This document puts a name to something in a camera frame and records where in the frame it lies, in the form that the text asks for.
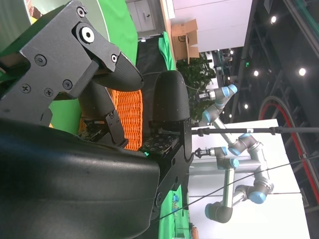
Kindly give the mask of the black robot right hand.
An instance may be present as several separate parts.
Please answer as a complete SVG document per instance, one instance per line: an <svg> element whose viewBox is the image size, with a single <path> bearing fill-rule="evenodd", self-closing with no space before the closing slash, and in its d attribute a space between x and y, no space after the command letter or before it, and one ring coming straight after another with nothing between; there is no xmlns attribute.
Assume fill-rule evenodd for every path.
<svg viewBox="0 0 319 239"><path fill-rule="evenodd" d="M109 89L144 80L72 0L0 55L0 236L132 239L146 231L193 161L188 94L159 74L151 137L136 151Z"/></svg>

